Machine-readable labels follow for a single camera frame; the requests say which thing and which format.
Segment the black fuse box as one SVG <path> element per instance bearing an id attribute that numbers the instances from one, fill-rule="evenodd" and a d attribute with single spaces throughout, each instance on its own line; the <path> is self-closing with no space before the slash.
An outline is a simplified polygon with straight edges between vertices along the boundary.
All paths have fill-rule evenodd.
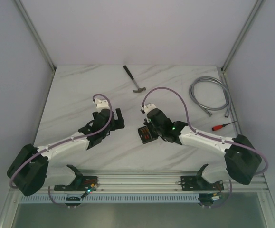
<path id="1" fill-rule="evenodd" d="M 158 139 L 158 136 L 155 135 L 147 126 L 138 128 L 138 135 L 143 144 L 147 144 Z"/>

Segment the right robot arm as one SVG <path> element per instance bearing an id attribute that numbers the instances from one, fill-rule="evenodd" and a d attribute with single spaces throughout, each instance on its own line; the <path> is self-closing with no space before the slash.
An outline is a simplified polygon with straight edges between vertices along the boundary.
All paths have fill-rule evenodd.
<path id="1" fill-rule="evenodd" d="M 153 105 L 144 107 L 143 112 L 146 114 L 144 124 L 155 137 L 169 143 L 203 149 L 223 158 L 221 163 L 202 165 L 197 172 L 196 185 L 202 190 L 228 179 L 248 185 L 262 162 L 261 156 L 253 151 L 254 147 L 243 135 L 229 138 L 192 130 L 188 123 L 172 122 Z"/>

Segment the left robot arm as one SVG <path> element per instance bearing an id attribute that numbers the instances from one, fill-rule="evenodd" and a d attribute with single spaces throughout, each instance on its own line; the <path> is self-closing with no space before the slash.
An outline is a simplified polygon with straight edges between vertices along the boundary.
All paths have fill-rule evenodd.
<path id="1" fill-rule="evenodd" d="M 10 187 L 19 189 L 24 196 L 51 186 L 69 191 L 85 190 L 86 177 L 68 158 L 96 147 L 110 132 L 125 127 L 119 108 L 102 109 L 92 115 L 86 126 L 68 138 L 52 145 L 23 146 L 7 171 Z"/>

